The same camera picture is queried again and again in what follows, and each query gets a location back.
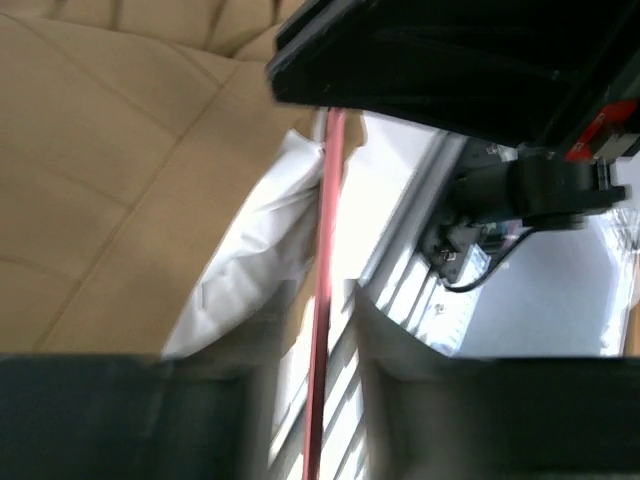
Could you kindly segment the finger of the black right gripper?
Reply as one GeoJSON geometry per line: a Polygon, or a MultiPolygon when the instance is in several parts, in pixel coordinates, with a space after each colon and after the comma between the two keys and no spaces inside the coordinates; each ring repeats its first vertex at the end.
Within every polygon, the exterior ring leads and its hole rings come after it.
{"type": "Polygon", "coordinates": [[[619,24],[616,1],[310,1],[267,74],[281,102],[538,143],[619,24]]]}

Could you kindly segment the pink wire hanger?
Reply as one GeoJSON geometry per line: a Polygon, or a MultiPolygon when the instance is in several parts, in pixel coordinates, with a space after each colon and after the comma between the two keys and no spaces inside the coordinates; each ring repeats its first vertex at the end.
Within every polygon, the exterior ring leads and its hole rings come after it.
{"type": "Polygon", "coordinates": [[[342,183],[345,119],[346,112],[342,109],[330,109],[326,115],[324,170],[316,252],[315,304],[303,448],[303,480],[318,479],[320,470],[332,298],[331,257],[342,183]]]}

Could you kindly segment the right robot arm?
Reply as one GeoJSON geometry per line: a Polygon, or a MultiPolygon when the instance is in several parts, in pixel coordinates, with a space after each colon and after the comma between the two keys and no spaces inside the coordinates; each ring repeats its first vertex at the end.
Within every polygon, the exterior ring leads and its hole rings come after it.
{"type": "Polygon", "coordinates": [[[276,100],[459,134],[420,249],[451,291],[484,225],[576,230],[625,200],[639,149],[635,1],[307,1],[267,67],[276,100]]]}

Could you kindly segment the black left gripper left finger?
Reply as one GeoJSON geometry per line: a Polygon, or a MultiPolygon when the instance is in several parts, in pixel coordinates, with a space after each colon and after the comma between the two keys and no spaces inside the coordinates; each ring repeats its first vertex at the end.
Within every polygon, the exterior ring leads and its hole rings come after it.
{"type": "Polygon", "coordinates": [[[263,479],[291,281],[206,349],[5,354],[5,479],[263,479]]]}

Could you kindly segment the tan brown skirt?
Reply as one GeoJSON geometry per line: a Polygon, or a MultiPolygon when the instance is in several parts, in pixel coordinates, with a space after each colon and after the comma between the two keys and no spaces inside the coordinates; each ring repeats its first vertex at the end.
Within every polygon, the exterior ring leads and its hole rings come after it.
{"type": "Polygon", "coordinates": [[[315,283],[314,108],[265,67],[295,1],[1,5],[1,348],[187,356],[315,283]]]}

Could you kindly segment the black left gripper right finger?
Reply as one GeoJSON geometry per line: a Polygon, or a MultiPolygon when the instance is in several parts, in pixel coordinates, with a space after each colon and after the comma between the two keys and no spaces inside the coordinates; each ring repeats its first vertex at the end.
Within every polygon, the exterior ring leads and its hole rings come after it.
{"type": "Polygon", "coordinates": [[[371,478],[638,477],[637,360],[448,357],[353,300],[371,478]]]}

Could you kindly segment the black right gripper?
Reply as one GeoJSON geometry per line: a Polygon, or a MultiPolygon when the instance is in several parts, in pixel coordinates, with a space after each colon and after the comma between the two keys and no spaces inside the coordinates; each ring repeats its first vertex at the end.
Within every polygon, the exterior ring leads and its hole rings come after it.
{"type": "Polygon", "coordinates": [[[527,134],[521,156],[566,157],[584,143],[589,124],[608,104],[633,97],[632,63],[639,54],[637,1],[516,1],[514,22],[524,32],[516,42],[514,83],[527,134]]]}

